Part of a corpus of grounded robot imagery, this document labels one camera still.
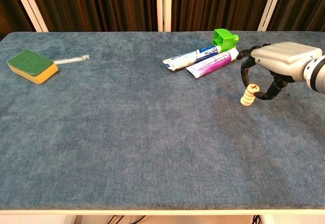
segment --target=toothpaste tube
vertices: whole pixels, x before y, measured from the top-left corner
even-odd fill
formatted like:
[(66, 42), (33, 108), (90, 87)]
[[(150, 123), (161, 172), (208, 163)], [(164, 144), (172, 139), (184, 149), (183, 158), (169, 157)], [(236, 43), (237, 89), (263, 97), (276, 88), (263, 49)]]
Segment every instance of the toothpaste tube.
[(177, 70), (180, 68), (188, 67), (196, 62), (204, 60), (218, 54), (221, 50), (221, 46), (212, 45), (206, 48), (202, 48), (187, 54), (178, 55), (173, 58), (163, 60), (163, 63), (169, 70)]
[(189, 72), (191, 72), (195, 76), (195, 78), (199, 78), (203, 75), (211, 73), (227, 65), (231, 61), (235, 60), (237, 55), (238, 50), (231, 49), (215, 56), (212, 56), (208, 59), (205, 59), (201, 62), (195, 63), (187, 67), (186, 69), (189, 70)]

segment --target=brown curtain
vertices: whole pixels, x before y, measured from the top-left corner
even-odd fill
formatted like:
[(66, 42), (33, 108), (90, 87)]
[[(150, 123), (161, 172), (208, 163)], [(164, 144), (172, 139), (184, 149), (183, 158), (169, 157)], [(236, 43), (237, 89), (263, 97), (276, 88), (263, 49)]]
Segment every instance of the brown curtain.
[(14, 31), (35, 31), (20, 0), (0, 0), (0, 40)]
[(278, 0), (268, 30), (325, 31), (325, 0)]
[(257, 30), (267, 0), (172, 0), (172, 30)]
[(156, 31), (156, 0), (35, 0), (49, 31)]

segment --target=cable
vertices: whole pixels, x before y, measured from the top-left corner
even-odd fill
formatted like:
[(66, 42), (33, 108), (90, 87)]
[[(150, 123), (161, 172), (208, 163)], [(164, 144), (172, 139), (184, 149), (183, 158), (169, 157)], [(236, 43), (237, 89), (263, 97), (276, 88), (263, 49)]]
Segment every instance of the cable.
[(136, 220), (135, 222), (132, 222), (132, 223), (130, 223), (130, 224), (137, 224), (137, 223), (138, 223), (139, 221), (141, 221), (144, 217), (145, 217), (145, 215), (142, 216), (139, 220)]
[(259, 215), (253, 216), (252, 224), (261, 224), (261, 218)]
[(108, 223), (107, 224), (110, 224), (111, 223), (111, 221), (112, 221), (112, 219), (114, 218), (114, 217), (116, 217), (116, 215), (113, 215), (112, 216), (112, 218), (108, 221)]
[(124, 217), (124, 215), (117, 221), (117, 223), (115, 223), (115, 224), (118, 224), (119, 222), (120, 222), (120, 220), (122, 220), (123, 219), (123, 217)]

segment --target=table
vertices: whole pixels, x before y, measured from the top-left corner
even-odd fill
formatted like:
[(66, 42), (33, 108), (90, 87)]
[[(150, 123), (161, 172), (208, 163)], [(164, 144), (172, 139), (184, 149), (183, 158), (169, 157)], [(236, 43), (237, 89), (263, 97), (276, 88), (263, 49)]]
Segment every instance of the table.
[[(318, 32), (233, 31), (238, 50)], [(243, 107), (241, 61), (195, 79), (163, 58), (212, 31), (11, 33), (0, 42), (0, 213), (325, 213), (325, 95), (305, 83)], [(60, 65), (42, 85), (11, 72), (24, 49)], [(251, 81), (272, 82), (259, 66)]]

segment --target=yellow sponge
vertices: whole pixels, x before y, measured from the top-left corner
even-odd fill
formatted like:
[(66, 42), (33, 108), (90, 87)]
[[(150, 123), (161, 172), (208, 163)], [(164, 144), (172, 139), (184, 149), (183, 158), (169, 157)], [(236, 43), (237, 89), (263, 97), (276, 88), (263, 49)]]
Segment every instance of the yellow sponge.
[(24, 50), (8, 61), (10, 69), (36, 83), (41, 84), (58, 71), (57, 65), (50, 59), (31, 50)]

